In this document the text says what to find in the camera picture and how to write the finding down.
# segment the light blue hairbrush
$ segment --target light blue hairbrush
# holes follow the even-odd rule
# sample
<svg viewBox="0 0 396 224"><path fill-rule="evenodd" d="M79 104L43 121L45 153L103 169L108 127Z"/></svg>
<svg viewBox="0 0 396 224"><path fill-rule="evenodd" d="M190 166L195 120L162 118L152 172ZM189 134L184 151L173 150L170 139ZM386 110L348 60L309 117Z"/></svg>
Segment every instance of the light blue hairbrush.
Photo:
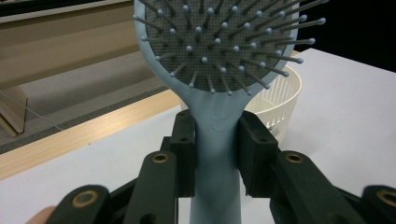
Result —
<svg viewBox="0 0 396 224"><path fill-rule="evenodd" d="M304 0L134 0L135 29L153 73L196 121L197 166L191 224L240 224L236 123L251 98L270 88L305 22Z"/></svg>

